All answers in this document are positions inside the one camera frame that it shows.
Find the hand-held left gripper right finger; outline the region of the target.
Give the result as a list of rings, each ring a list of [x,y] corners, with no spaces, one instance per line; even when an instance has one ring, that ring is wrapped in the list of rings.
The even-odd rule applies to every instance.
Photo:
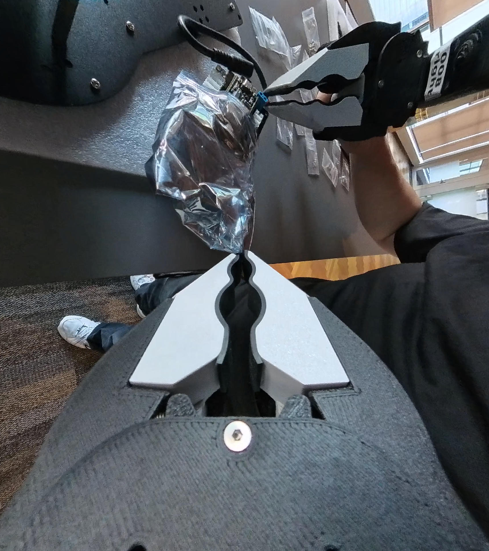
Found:
[[[350,384],[309,296],[252,252],[245,252],[248,283],[258,311],[250,334],[262,374],[260,388],[279,410],[294,395]]]

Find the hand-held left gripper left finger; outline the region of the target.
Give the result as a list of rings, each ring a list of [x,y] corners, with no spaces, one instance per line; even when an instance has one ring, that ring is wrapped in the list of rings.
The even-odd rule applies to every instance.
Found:
[[[187,395],[200,414],[219,390],[228,348],[224,319],[234,299],[239,255],[230,254],[169,300],[129,378],[133,387]]]

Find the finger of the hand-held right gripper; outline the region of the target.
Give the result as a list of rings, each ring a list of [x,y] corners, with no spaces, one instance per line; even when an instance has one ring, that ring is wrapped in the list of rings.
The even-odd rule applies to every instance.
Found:
[[[368,43],[335,49],[325,47],[282,74],[263,93],[267,97],[287,95],[297,89],[336,86],[340,80],[354,81],[363,74],[368,61]]]
[[[268,98],[266,110],[279,119],[316,132],[333,127],[359,127],[363,117],[362,101],[365,92],[351,88],[342,92],[353,94],[337,94],[337,99],[328,104],[317,99],[300,103],[296,100],[277,100],[278,95],[265,89],[264,94]]]

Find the black circuit board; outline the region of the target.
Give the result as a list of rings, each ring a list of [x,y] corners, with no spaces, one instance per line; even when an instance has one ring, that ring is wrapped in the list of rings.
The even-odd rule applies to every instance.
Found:
[[[227,92],[240,101],[250,113],[256,134],[261,134],[268,118],[268,98],[249,79],[216,65],[202,84],[217,92]]]

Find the silver plastic parts bag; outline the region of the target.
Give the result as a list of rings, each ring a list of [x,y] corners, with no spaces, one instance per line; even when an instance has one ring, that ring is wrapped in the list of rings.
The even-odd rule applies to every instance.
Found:
[[[242,253],[254,229],[253,164],[259,135],[248,109],[181,71],[145,164],[157,195],[209,249]]]

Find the person's right forearm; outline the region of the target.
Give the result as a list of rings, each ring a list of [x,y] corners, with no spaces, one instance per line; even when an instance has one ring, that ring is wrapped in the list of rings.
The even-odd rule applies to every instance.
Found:
[[[392,156],[387,137],[342,141],[350,157],[351,186],[361,224],[386,253],[395,255],[396,232],[422,203]]]

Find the scattered small clear parts bags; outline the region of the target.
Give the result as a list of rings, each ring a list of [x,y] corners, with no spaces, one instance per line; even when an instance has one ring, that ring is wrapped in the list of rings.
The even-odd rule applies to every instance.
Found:
[[[300,62],[309,59],[311,55],[317,53],[321,46],[317,18],[313,7],[302,12],[307,43],[305,50],[302,49],[302,45],[290,46],[281,25],[274,17],[269,19],[252,7],[249,7],[249,13],[259,48],[270,52],[273,58],[278,60],[286,70],[290,70]],[[293,148],[294,133],[304,138],[308,175],[319,176],[320,163],[317,153],[317,142],[313,137],[312,130],[278,117],[276,118],[276,124],[276,138],[281,145],[289,150]]]

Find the person's leg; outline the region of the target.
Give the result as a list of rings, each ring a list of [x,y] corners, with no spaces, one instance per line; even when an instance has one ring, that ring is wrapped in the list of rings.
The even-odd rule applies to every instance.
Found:
[[[157,280],[156,289],[148,295],[136,296],[134,298],[138,315],[143,319],[148,314],[152,313],[165,300],[173,298],[178,292],[196,280],[204,271],[168,273],[154,275]],[[103,353],[112,348],[120,341],[128,332],[133,329],[133,325],[117,322],[102,322],[101,328],[101,344]]]

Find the white shoe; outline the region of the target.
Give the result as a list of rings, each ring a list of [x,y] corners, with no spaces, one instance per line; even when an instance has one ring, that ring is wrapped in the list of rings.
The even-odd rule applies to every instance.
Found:
[[[129,279],[136,296],[148,295],[156,289],[157,280],[153,274],[131,275]]]
[[[59,322],[57,331],[62,339],[80,349],[103,352],[101,328],[103,323],[79,315],[68,315]]]

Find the large office windows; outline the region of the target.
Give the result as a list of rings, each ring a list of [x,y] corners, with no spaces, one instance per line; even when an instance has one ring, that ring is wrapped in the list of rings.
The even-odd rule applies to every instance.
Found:
[[[419,30],[428,52],[489,14],[489,1],[371,1],[377,19]],[[420,200],[489,220],[489,89],[417,110],[388,141]]]

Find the white foam sheet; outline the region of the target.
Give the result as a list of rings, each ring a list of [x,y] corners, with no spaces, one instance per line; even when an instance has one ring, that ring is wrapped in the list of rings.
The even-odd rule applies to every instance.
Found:
[[[242,23],[222,32],[240,42],[251,33],[246,29],[251,1],[236,2]],[[212,66],[182,41],[144,54],[121,91],[89,105],[39,105],[0,96],[0,151],[142,173],[172,81],[183,69],[204,77]]]

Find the black metal base plate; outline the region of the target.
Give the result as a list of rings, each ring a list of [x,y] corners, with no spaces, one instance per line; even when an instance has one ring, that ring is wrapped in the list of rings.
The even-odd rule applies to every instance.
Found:
[[[180,44],[179,15],[216,31],[236,1],[0,1],[0,96],[83,106],[112,97],[146,53]]]

